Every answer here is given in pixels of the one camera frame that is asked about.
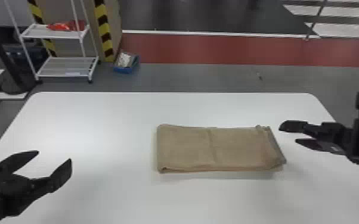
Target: red object on shelf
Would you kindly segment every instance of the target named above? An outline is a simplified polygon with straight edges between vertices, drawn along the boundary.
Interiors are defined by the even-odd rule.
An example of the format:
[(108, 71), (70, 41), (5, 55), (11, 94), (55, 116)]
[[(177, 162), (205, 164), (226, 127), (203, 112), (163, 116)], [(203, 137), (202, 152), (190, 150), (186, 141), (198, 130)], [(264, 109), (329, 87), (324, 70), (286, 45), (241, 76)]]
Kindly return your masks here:
[[(70, 27), (70, 30), (77, 31), (75, 20), (69, 21), (67, 25)], [(85, 29), (85, 21), (78, 20), (78, 26), (79, 26), (79, 30), (83, 31)]]
[(70, 27), (65, 23), (52, 23), (47, 25), (47, 28), (55, 31), (70, 31)]
[[(83, 31), (85, 29), (85, 21), (78, 20), (79, 30)], [(52, 23), (47, 25), (47, 28), (55, 31), (77, 31), (75, 20), (70, 20), (65, 23)]]

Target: red wall stripe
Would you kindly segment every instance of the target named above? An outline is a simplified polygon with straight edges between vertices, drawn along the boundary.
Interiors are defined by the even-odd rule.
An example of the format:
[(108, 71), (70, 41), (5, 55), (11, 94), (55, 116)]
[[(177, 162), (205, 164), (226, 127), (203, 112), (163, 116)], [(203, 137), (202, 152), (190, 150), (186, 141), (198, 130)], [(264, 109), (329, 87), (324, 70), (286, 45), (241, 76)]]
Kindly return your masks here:
[(143, 63), (359, 67), (359, 39), (124, 34)]

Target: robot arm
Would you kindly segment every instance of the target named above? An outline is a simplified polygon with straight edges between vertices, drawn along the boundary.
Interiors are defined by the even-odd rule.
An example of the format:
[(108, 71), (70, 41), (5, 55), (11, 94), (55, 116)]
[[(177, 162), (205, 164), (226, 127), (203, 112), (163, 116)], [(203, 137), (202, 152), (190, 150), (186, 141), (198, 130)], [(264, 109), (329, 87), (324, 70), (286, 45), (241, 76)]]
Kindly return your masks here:
[(38, 151), (17, 153), (0, 162), (0, 220), (20, 215), (34, 201), (58, 190), (70, 179), (71, 159), (60, 165), (49, 177), (29, 179), (14, 174), (38, 154)]

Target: beige towel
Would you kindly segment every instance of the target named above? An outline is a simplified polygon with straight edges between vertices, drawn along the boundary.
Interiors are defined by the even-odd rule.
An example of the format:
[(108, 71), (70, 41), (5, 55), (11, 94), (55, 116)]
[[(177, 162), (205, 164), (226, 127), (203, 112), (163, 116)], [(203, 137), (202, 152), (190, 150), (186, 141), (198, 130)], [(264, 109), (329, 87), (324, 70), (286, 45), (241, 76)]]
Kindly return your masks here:
[(276, 170), (285, 162), (270, 127), (157, 128), (160, 173)]

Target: white table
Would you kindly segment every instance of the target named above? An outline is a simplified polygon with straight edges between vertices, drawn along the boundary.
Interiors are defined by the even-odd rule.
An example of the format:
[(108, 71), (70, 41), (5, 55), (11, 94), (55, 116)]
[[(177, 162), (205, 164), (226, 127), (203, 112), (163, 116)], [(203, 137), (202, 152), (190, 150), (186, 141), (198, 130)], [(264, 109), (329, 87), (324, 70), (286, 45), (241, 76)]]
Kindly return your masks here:
[[(48, 176), (67, 158), (61, 189), (1, 223), (359, 223), (359, 166), (294, 143), (287, 119), (333, 121), (309, 94), (40, 93), (0, 140), (0, 161), (41, 153), (19, 174)], [(270, 173), (157, 173), (161, 123), (270, 125), (288, 163)]]

